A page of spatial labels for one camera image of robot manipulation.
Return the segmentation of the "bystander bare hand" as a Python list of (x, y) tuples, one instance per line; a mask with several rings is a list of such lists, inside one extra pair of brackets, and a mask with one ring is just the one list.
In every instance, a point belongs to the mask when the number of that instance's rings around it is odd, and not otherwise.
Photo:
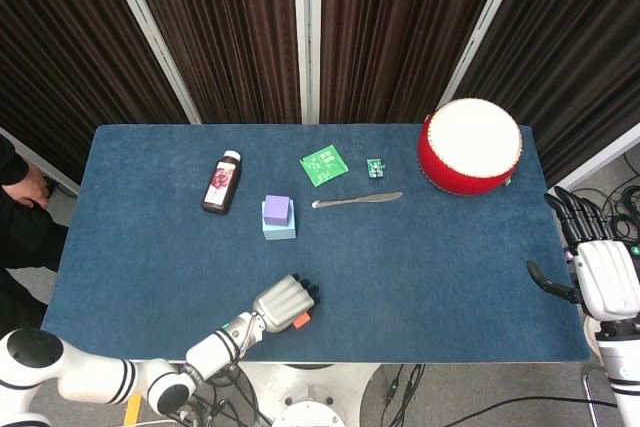
[(43, 172), (28, 163), (26, 176), (19, 182), (3, 185), (2, 190), (14, 201), (32, 208), (36, 205), (45, 209), (48, 206), (49, 190)]

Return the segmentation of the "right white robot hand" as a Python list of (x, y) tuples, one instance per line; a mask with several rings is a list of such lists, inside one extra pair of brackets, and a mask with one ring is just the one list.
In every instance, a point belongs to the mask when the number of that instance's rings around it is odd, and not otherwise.
[(592, 201), (556, 186), (545, 202), (560, 222), (574, 267), (570, 286), (551, 281), (532, 260), (527, 271), (548, 294), (600, 322), (630, 321), (639, 315), (639, 278), (631, 254), (614, 238), (604, 213)]

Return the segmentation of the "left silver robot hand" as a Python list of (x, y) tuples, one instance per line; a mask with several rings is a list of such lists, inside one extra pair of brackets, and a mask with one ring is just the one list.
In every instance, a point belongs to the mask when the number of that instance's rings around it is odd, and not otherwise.
[(261, 292), (252, 309), (263, 320), (265, 330), (278, 333), (289, 328), (319, 302), (320, 288), (308, 278), (288, 274)]

